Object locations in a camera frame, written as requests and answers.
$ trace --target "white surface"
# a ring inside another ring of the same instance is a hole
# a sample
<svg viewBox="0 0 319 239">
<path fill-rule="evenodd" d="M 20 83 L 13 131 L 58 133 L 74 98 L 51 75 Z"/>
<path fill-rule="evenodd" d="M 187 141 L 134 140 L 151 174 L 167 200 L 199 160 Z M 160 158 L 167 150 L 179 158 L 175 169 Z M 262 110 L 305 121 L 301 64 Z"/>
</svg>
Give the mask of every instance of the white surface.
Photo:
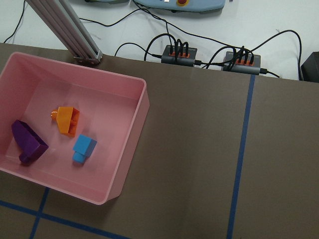
<svg viewBox="0 0 319 239">
<path fill-rule="evenodd" d="M 70 0 L 80 17 L 105 24 L 111 24 L 136 9 L 132 2 L 109 4 Z M 3 42 L 13 32 L 22 11 L 23 0 L 0 0 L 0 41 Z M 318 0 L 226 0 L 222 12 L 206 14 L 151 9 L 154 14 L 179 26 L 185 31 L 214 38 L 227 44 L 252 49 L 277 33 L 292 29 L 299 33 L 303 43 L 302 63 L 314 51 L 319 51 L 319 1 Z M 94 23 L 84 23 L 104 54 L 114 55 L 124 42 L 134 42 L 146 48 L 150 40 L 165 32 L 165 24 L 150 15 L 138 11 L 113 27 L 102 27 Z M 198 48 L 197 60 L 208 62 L 222 45 L 212 41 L 188 36 L 173 27 L 172 35 L 190 47 Z M 65 49 L 59 39 L 42 22 L 30 6 L 27 6 L 23 22 L 14 39 L 9 43 Z M 158 39 L 150 52 L 162 54 L 168 37 Z M 297 57 L 299 44 L 292 33 L 285 33 L 266 43 L 254 52 L 261 55 L 262 68 L 267 68 L 283 78 L 298 78 Z M 223 61 L 224 52 L 214 60 Z M 118 56 L 143 60 L 144 52 L 136 46 L 126 45 Z M 148 56 L 149 61 L 159 59 Z"/>
</svg>

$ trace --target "pink plastic box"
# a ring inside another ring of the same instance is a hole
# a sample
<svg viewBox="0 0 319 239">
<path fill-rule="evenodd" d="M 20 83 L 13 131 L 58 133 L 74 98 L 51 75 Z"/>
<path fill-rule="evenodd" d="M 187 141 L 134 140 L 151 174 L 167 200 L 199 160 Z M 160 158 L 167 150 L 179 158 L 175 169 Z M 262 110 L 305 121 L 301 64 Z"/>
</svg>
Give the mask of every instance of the pink plastic box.
<svg viewBox="0 0 319 239">
<path fill-rule="evenodd" d="M 59 106 L 80 111 L 74 138 L 50 118 Z M 0 170 L 103 204 L 122 191 L 149 106 L 143 79 L 14 53 L 0 75 Z M 49 145 L 28 167 L 11 132 L 18 119 Z M 72 160 L 79 134 L 98 142 L 83 166 Z"/>
</svg>

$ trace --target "orange block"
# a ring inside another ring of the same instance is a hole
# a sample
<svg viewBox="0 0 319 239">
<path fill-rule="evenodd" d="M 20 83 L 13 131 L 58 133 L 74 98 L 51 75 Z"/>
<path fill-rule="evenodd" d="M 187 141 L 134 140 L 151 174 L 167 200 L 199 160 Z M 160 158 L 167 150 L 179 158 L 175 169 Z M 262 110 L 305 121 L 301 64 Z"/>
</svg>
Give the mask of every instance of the orange block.
<svg viewBox="0 0 319 239">
<path fill-rule="evenodd" d="M 74 137 L 80 112 L 74 107 L 59 107 L 51 112 L 51 118 L 58 124 L 61 134 Z"/>
</svg>

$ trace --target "purple object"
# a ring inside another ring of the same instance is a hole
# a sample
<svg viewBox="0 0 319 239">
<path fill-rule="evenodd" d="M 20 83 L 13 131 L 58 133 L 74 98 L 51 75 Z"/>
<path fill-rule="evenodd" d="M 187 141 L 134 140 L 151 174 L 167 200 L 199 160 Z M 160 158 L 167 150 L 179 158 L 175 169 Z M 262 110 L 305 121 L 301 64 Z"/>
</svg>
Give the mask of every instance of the purple object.
<svg viewBox="0 0 319 239">
<path fill-rule="evenodd" d="M 16 143 L 23 151 L 19 156 L 22 163 L 30 164 L 36 161 L 48 149 L 49 146 L 27 123 L 16 120 L 11 128 Z"/>
</svg>

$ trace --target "red button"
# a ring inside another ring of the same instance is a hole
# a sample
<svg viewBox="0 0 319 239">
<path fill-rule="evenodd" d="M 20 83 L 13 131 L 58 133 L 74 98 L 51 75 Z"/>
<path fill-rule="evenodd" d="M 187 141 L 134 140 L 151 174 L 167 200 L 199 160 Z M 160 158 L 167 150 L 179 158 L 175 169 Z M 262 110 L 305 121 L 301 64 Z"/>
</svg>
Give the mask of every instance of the red button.
<svg viewBox="0 0 319 239">
<path fill-rule="evenodd" d="M 177 0 L 179 4 L 186 4 L 187 0 Z"/>
</svg>

